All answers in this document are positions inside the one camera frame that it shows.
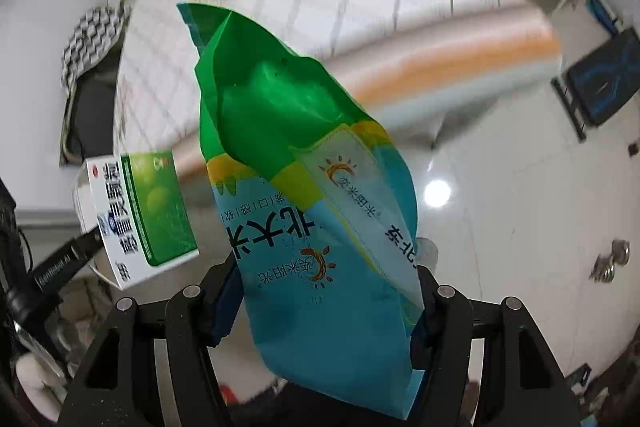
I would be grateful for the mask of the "metal dumbbell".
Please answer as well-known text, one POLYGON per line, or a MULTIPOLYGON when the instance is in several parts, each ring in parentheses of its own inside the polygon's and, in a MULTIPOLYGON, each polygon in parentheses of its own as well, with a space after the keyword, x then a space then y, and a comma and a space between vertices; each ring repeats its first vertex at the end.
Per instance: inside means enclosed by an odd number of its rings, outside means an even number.
POLYGON ((628 265, 630 259, 630 243, 626 239, 613 239, 611 252, 599 255, 589 275, 596 283, 608 284, 614 280, 616 268, 628 265))

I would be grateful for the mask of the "black blue foot pad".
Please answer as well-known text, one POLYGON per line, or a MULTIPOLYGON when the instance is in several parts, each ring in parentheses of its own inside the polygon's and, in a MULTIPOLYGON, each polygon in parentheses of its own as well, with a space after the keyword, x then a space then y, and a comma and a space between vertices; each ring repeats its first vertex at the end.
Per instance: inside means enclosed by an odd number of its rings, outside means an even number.
POLYGON ((639 35, 624 29, 551 80, 579 143, 639 92, 639 35))

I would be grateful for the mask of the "floral diamond pattern tablecloth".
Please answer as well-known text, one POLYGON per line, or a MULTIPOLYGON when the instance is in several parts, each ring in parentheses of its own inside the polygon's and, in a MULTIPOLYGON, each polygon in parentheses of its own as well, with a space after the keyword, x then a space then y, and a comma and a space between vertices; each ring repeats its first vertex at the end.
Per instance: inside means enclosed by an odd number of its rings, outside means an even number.
POLYGON ((528 0, 136 0, 114 115, 118 153, 198 153, 198 54, 183 1, 224 6, 321 61, 402 146, 439 146, 500 96, 555 76, 562 46, 528 0))

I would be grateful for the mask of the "green cyan rice bag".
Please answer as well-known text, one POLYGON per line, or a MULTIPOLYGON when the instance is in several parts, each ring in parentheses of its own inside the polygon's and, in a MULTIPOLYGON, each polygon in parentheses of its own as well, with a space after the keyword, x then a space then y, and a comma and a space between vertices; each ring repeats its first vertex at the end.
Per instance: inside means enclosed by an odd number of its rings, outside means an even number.
POLYGON ((183 3, 200 144, 265 365, 406 418, 421 378, 418 208, 386 130, 323 65, 250 18, 183 3))

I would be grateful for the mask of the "white green box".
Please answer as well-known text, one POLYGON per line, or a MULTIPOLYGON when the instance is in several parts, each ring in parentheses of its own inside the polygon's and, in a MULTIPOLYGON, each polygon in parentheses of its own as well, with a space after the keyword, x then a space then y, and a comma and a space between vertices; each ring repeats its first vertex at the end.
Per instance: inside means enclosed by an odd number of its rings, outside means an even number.
POLYGON ((74 206, 81 230, 102 239, 90 270, 120 291, 200 254, 169 152, 86 159, 74 206))

